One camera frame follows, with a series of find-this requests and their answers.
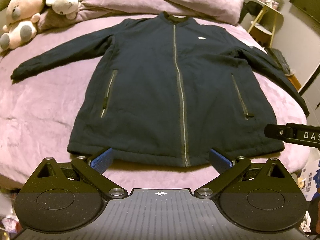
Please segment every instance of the purple comforter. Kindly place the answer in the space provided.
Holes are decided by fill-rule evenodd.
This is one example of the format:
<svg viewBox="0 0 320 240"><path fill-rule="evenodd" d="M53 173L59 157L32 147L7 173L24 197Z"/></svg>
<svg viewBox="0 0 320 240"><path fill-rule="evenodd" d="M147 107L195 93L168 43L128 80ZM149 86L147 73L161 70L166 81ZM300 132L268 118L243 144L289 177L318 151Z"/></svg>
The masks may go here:
<svg viewBox="0 0 320 240"><path fill-rule="evenodd" d="M43 32L111 15L159 14L163 11L172 15L204 17L235 25L242 5L243 0L80 0L75 19L68 20L49 8L41 15L38 30Z"/></svg>

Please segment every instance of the jacket collar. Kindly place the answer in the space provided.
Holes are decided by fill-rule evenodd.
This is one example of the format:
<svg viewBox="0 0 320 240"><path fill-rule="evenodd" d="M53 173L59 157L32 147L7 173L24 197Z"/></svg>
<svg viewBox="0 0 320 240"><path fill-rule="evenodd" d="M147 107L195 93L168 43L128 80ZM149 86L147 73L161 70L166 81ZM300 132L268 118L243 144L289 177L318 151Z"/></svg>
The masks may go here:
<svg viewBox="0 0 320 240"><path fill-rule="evenodd" d="M192 17L186 16L186 17L175 17L173 15L169 15L167 12L163 11L158 15L158 17L163 20L164 22L168 24L176 24L179 26L187 25L191 22L196 22Z"/></svg>

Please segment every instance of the bed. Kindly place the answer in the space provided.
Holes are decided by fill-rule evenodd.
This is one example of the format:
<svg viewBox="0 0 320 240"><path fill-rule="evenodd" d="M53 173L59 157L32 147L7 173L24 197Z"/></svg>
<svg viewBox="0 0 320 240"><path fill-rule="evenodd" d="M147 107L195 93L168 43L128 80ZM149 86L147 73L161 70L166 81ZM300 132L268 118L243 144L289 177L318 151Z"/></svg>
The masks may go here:
<svg viewBox="0 0 320 240"><path fill-rule="evenodd" d="M100 57L57 67L12 84L12 71L27 59L126 18L156 17L163 10L173 15L193 16L199 24L221 26L248 46L262 49L237 24L243 0L81 1L82 7L73 21L47 9L38 24L39 34L25 46L0 56L1 187L21 188L45 157L52 156L57 162L69 162L74 157L66 151L69 136ZM278 124L306 124L303 110L289 94L268 78L258 73L255 76L274 109ZM269 157L277 157L290 173L295 173L304 167L309 152L309 147L285 143L284 151L251 160L264 163ZM174 168L120 160L114 160L104 173L128 192L133 188L191 188L194 191L218 175L210 165Z"/></svg>

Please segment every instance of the pocket zipper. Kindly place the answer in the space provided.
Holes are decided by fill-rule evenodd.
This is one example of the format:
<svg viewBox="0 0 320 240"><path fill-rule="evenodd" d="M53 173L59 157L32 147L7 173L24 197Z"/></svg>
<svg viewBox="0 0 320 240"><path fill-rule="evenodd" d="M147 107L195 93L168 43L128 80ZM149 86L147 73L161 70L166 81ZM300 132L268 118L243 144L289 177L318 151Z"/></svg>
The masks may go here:
<svg viewBox="0 0 320 240"><path fill-rule="evenodd" d="M235 79L233 74L231 74L231 76L232 76L233 84L234 84L235 89L236 89L237 94L238 94L238 98L239 98L241 106L242 106L242 110L244 112L244 117L245 117L246 120L249 120L249 117L254 117L254 114L249 113L248 108L247 108L247 106L245 105L245 103L244 103L244 101L242 99L242 96L241 96L239 87L237 85L236 79Z"/></svg>
<svg viewBox="0 0 320 240"><path fill-rule="evenodd" d="M104 98L103 98L103 104L102 104L102 112L101 112L101 118L103 118L106 115L107 109L108 109L108 102L111 96L111 90L112 90L112 85L114 83L114 80L116 78L118 71L117 70L113 70L108 87L106 89Z"/></svg>

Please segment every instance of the front zipper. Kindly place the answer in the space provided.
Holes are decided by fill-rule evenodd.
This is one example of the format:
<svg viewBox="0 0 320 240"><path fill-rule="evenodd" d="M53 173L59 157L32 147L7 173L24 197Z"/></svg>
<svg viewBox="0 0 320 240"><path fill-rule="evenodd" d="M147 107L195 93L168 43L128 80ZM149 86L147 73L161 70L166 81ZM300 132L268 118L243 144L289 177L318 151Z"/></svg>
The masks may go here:
<svg viewBox="0 0 320 240"><path fill-rule="evenodd" d="M112 86L113 86L113 83L116 79L117 73L118 73L118 70L114 69L111 74L111 78L110 78L110 81L108 83L108 87L106 89L106 92L105 92L104 98L103 98L102 112L101 112L101 116L100 116L101 118L106 116L107 109L108 109L108 102L109 102L110 96L111 96Z"/></svg>
<svg viewBox="0 0 320 240"><path fill-rule="evenodd" d="M177 70L177 83L178 92L180 98L180 129L181 129L181 141L182 141L182 159L184 160L184 165L186 167L190 166L190 160L188 156L188 137L187 137L187 116L186 116L186 106L185 106L185 96L183 93L183 82L180 69L177 63L177 44L176 44L176 25L173 25L173 47L174 47L174 64Z"/></svg>
<svg viewBox="0 0 320 240"><path fill-rule="evenodd" d="M236 89L237 94L238 94L238 98L240 100L240 104L242 106L242 110L244 112L244 117L245 117L246 120L249 120L249 117L254 117L254 114L249 113L248 108L247 108L247 106L245 105L245 103L244 103L244 101L242 99L242 96L241 96L239 87L237 85L236 79L235 79L233 74L231 74L231 76L232 76L233 84L234 84L235 89Z"/></svg>

